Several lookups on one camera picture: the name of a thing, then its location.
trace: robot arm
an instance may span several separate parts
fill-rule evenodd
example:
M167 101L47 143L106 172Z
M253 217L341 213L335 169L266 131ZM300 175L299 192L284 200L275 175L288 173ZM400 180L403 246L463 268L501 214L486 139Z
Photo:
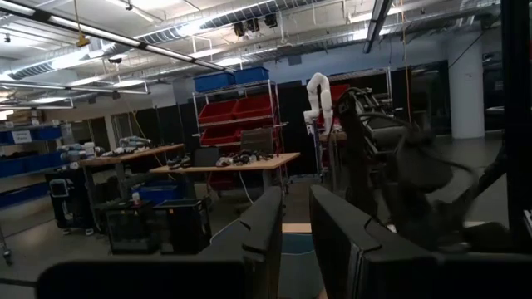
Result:
M333 100L331 98L329 80L321 73L314 74L307 84L308 102L311 110L303 112L303 116L307 127L319 117L318 86L322 87L321 100L323 118L325 119L325 134L328 134L333 122Z

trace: column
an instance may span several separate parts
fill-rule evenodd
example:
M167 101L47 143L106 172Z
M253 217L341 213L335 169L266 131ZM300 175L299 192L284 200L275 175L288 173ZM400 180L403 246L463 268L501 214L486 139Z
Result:
M447 41L449 66L475 41L478 32L456 34ZM484 137L482 40L476 41L449 69L451 131L455 139Z

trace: fluorescent light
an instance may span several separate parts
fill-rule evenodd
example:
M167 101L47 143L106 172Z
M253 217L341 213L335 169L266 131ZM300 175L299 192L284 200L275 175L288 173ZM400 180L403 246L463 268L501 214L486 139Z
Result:
M51 16L48 21L54 23L54 24L57 24L57 25L62 25L62 26L65 26L65 27L69 27L70 29L74 29L74 30L77 30L77 23L76 22L73 22L73 21L70 21L70 20L66 20L62 17L56 17L56 16ZM103 31L101 29L98 29L98 28L94 28L94 27L90 27L90 26L87 26L87 25L84 25L84 24L81 24L81 30L89 35L93 35L93 36L97 36L97 37L101 37L103 39L106 39L106 40L109 40L109 41L112 41L112 42L119 42L119 43L122 43L122 44L126 44L126 45L129 45L129 46L132 46L132 47L138 47L140 45L140 42L132 39L132 38L129 38L129 37L123 37L123 36L119 36L115 33L111 33L111 32L107 32L107 31Z
M55 89L55 90L64 90L63 86L49 86L49 85L35 85L35 84L24 84L24 83L11 83L11 82L2 82L0 86L8 87L22 87L22 88L42 88L42 89Z
M22 5L18 5L18 4L7 2L7 1L3 1L3 0L0 0L0 8L9 9L11 11L18 12L18 13L21 13L21 14L25 14L27 16L32 16L33 13L35 13L35 10L33 10L33 9L29 8L29 7L24 7Z
M37 103L37 104L46 104L46 103L53 103L60 100L66 100L65 97L50 97L50 98L42 98L42 99L36 99L31 100L31 103Z
M239 64L242 62L245 62L245 61L243 61L242 59L238 57L235 57L235 58L225 58L222 61L216 62L216 64L219 66L232 66L232 65Z
M122 7L122 8L128 8L130 5L126 2L122 2L120 0L106 0L109 3L113 3L116 6Z
M7 116L15 113L13 110L0 111L0 120L7 120Z
M179 53L176 53L174 51L166 50L166 49L161 48L161 47L148 45L148 46L146 46L145 49L147 51L153 51L153 52L159 53L161 55L174 57L175 59L179 59L181 61L191 61L192 60L192 58L189 57L189 56L186 56L186 55L183 55L183 54L179 54Z
M134 86L138 84L144 84L143 80L127 80L127 81L118 82L113 86L114 87L126 87L126 86Z

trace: ventilation duct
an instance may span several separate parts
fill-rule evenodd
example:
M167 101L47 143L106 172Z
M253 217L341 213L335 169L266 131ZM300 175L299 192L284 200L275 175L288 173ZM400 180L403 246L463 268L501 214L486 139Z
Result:
M181 39L183 36L201 33L234 22L242 22L323 1L325 0L268 0L226 3L162 22L157 27L163 29L135 38L148 44L170 42ZM91 44L81 49L75 46L63 47L40 56L9 62L0 68L0 75L21 80L29 76L87 63L92 59L122 54L129 50L131 50L130 47L92 38Z

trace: light fixture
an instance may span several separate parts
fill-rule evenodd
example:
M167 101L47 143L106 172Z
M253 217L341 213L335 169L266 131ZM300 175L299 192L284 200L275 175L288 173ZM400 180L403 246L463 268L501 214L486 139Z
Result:
M245 62L245 61L243 61L242 59L238 57L235 57L235 58L225 58L222 61L216 62L216 64L219 66L232 66L232 65L239 64L242 62Z
M266 3L266 2L256 3L256 4L251 5L250 7L252 7L252 6L255 7L257 5L261 5L262 3ZM194 63L194 64L199 65L199 66L205 66L205 67L208 67L208 68L216 70L216 71L227 71L227 72L233 72L234 71L234 69L232 69L232 68L223 67L223 66L217 66L214 63L210 63L210 62L207 62L207 61L200 61L200 60L197 60L197 59L195 59L195 58L193 58L191 56L188 56L188 55L185 55L185 54L181 54L181 53L178 53L176 51L171 51L171 50L164 49L162 47L153 46L153 45L147 45L145 42L138 41L138 40L136 40L134 38L124 37L124 36L121 36L119 34L108 32L108 31L105 31L105 30L102 30L102 29L99 29L99 28L91 27L91 26L88 26L88 25L85 25L85 24L80 24L80 23L75 22L73 20L53 15L53 14L51 14L49 12L46 12L46 11L43 11L41 9L33 9L32 7L28 7L28 6L22 5L22 4L17 4L17 3L14 3L12 1L0 0L0 11L1 12L5 12L5 13L10 13L10 14L13 14L13 15L17 15L19 17L29 18L29 19L31 19L31 20L33 20L35 22L41 22L41 23L45 23L45 24L49 24L49 25L55 25L56 27L62 27L62 28L68 29L68 30L70 30L72 32L76 32L76 33L79 32L79 28L78 27L80 27L81 30L85 34L93 36L93 37L99 37L101 39L105 39L105 40L110 41L110 42L120 43L122 45L127 45L127 46L130 46L130 47L134 47L134 48L142 50L142 51L150 51L152 53L161 54L161 55L167 56L169 58L175 58L175 59L178 59L178 60L181 60L181 61ZM187 26L184 26L181 29L185 29L185 27L186 27L185 30L187 32L188 31L193 31L194 29L199 29L200 28L199 25L200 24L198 22L191 22L190 24L188 24Z
M176 53L174 51L166 50L166 49L161 48L161 47L148 45L148 46L146 46L145 49L147 51L153 51L155 53L159 53L159 54L162 54L162 55L165 55L165 56L170 56L170 57L173 57L175 59L182 60L182 61L192 61L192 57L190 57L190 56L186 56L186 55L183 55L183 54Z
M135 86L135 85L139 85L139 84L144 84L143 80L122 81L122 82L118 82L118 83L114 84L113 87L127 87L127 86Z
M32 16L33 13L35 13L35 9L31 9L31 8L25 7L23 5L19 5L19 4L13 3L13 2L7 2L7 1L3 1L3 0L0 0L0 8L9 9L9 10L12 10L14 12L18 12L18 13L21 13L21 14L27 15L27 16Z
M7 120L7 116L15 113L13 110L0 111L0 120Z
M78 30L78 28L77 28L78 24L76 22L73 22L73 21L70 21L70 20L66 20L65 18L62 18L62 17L51 16L48 19L48 21L51 22L51 23L54 23L56 25L61 25L61 26L64 26L64 27L68 27L68 28L74 29L76 31ZM119 43L126 44L126 45L129 45L129 46L132 46L132 47L138 47L140 45L139 41L136 41L136 40L134 40L132 38L129 38L129 37L123 37L123 36L120 36L118 34L107 32L107 31L103 31L101 29L90 27L90 26L87 26L87 25L84 25L84 24L80 24L80 27L81 27L81 30L83 32L85 32L85 33L87 33L89 35L102 37L102 38L105 38L107 40L110 40L110 41L113 41L113 42L119 42Z
M47 103L53 103L61 100L66 100L66 97L49 97L49 98L42 98L42 99L36 99L36 100L30 100L31 103L36 104L47 104Z

